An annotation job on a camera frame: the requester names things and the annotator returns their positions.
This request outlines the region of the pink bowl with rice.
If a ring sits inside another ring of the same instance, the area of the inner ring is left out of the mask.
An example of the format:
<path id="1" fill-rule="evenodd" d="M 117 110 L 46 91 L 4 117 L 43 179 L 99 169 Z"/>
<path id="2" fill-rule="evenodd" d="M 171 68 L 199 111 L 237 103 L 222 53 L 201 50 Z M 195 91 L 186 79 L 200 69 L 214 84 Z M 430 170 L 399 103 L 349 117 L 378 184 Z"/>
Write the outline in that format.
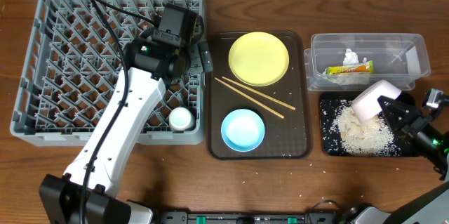
<path id="1" fill-rule="evenodd" d="M 391 99 L 397 99 L 401 90 L 386 80 L 381 80 L 367 88 L 351 103 L 351 108 L 358 121 L 364 124 L 369 119 L 382 111 L 377 99 L 385 96 Z"/>

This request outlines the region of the green snack wrapper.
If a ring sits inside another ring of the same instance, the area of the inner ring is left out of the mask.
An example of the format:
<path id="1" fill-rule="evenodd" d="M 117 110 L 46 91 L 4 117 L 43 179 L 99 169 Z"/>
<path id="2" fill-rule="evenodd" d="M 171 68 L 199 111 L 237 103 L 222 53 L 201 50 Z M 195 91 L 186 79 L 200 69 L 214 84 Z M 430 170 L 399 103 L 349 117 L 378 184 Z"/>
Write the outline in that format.
<path id="1" fill-rule="evenodd" d="M 355 65 L 342 65 L 342 66 L 332 66 L 326 69 L 327 75 L 332 74 L 352 74 L 352 73 L 370 73 L 374 72 L 373 61 L 369 60 L 367 62 L 355 64 Z"/>

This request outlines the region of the white tissue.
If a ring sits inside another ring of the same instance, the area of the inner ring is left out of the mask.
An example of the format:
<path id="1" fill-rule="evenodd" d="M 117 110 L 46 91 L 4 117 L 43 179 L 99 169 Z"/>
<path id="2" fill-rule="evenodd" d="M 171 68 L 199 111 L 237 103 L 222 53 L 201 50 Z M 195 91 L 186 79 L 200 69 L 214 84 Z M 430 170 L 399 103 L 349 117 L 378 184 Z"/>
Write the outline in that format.
<path id="1" fill-rule="evenodd" d="M 347 48 L 342 65 L 327 67 L 323 75 L 327 80 L 341 86 L 368 85 L 373 72 L 372 60 L 364 58 L 360 61 L 358 54 Z"/>

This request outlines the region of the white cup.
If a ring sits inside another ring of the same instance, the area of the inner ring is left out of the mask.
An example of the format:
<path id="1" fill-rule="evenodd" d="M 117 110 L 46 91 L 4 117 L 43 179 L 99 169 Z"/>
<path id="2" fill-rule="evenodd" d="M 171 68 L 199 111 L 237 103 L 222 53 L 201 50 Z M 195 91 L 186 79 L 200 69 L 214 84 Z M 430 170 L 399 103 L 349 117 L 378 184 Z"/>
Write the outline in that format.
<path id="1" fill-rule="evenodd" d="M 185 107 L 176 107 L 168 117 L 168 123 L 173 131 L 189 131 L 194 128 L 193 114 Z"/>

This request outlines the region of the light blue bowl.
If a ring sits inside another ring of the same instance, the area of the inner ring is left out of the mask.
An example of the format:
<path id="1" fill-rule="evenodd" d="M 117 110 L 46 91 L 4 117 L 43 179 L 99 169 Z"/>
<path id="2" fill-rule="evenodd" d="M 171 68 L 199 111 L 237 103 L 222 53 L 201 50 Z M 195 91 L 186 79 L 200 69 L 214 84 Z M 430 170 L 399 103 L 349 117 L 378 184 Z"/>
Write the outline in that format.
<path id="1" fill-rule="evenodd" d="M 230 112 L 223 120 L 220 133 L 227 147 L 236 152 L 250 152 L 259 147 L 265 137 L 262 117 L 247 109 Z"/>

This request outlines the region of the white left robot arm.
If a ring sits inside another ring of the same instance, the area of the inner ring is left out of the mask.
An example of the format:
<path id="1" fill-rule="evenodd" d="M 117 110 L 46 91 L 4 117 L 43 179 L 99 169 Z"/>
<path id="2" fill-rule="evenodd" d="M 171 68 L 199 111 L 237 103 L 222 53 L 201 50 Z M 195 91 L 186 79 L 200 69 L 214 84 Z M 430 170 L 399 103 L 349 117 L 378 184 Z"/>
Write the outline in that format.
<path id="1" fill-rule="evenodd" d="M 61 177 L 48 174 L 39 196 L 51 223 L 150 223 L 153 211 L 116 197 L 137 139 L 172 80 L 212 70 L 203 18 L 167 4 L 160 23 L 118 47 L 123 68 L 93 134 Z"/>

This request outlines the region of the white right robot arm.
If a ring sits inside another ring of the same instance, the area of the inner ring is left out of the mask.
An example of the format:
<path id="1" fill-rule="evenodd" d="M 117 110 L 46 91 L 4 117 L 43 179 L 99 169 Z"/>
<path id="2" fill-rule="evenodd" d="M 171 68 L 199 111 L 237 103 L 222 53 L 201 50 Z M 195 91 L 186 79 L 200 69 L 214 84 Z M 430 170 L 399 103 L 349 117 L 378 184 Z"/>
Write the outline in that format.
<path id="1" fill-rule="evenodd" d="M 442 185 L 403 205 L 392 213 L 369 203 L 352 207 L 335 223 L 443 223 L 448 220 L 448 133 L 440 133 L 431 123 L 448 106 L 441 94 L 437 108 L 427 116 L 420 108 L 385 96 L 377 99 L 387 125 L 398 137 L 404 137 L 413 149 L 427 158 L 441 174 Z"/>

